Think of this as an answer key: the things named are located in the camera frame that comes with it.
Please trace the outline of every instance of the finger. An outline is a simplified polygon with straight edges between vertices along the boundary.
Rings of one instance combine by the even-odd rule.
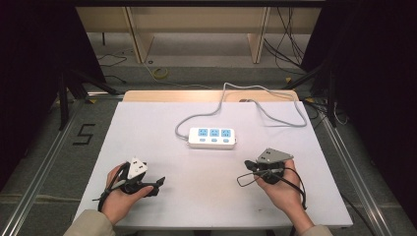
[[[295,164],[294,164],[294,160],[293,159],[286,160],[284,162],[284,164],[285,164],[285,167],[286,168],[291,168],[291,169],[295,170]]]
[[[120,167],[122,167],[123,164],[119,164],[118,166],[114,167],[110,172],[108,172],[106,186],[108,186],[111,183],[111,181],[113,180],[114,175],[116,175],[117,171],[119,171]]]

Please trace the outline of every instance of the handheld controller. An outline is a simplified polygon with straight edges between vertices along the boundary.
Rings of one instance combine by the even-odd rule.
[[[163,185],[165,177],[160,178],[155,183],[144,183],[142,179],[147,173],[148,167],[145,162],[141,162],[137,158],[133,157],[132,162],[124,163],[118,170],[117,174],[113,177],[110,185],[101,194],[98,203],[98,211],[101,211],[105,200],[113,190],[120,189],[125,194],[135,194],[146,186],[153,186],[153,189],[148,193],[146,197],[157,196],[159,193],[159,187]],[[114,184],[116,178],[119,177],[119,181]]]
[[[132,158],[131,163],[126,162],[126,167],[120,174],[120,180],[125,180],[126,182],[120,186],[120,190],[125,194],[131,195],[140,191],[141,188],[153,186],[153,190],[145,197],[157,196],[159,193],[159,187],[163,185],[165,177],[160,178],[155,183],[144,183],[142,182],[142,179],[147,173],[147,170],[147,164],[145,162],[141,162],[135,157]]]
[[[275,184],[284,175],[284,160],[292,159],[294,156],[279,150],[267,148],[257,158],[257,162],[245,160],[248,170],[254,172],[255,175],[261,176],[265,182]]]

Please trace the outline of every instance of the wooden edge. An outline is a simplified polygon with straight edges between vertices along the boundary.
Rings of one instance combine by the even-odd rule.
[[[256,101],[293,101],[299,100],[294,90],[274,90],[279,93],[270,93],[265,90],[227,90],[224,101],[238,102],[242,99]],[[129,90],[125,93],[123,101],[220,101],[223,90]]]

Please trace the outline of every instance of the power strip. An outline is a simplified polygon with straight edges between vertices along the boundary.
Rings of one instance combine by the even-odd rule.
[[[233,149],[236,143],[233,129],[191,128],[188,136],[190,148]]]

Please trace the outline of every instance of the sleeve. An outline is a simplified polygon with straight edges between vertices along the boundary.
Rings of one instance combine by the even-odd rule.
[[[303,233],[302,236],[331,236],[330,230],[322,225],[316,225]]]
[[[111,235],[114,236],[113,225],[107,217],[93,209],[86,209],[73,222],[73,224],[65,232],[64,236],[95,236],[95,235]]]

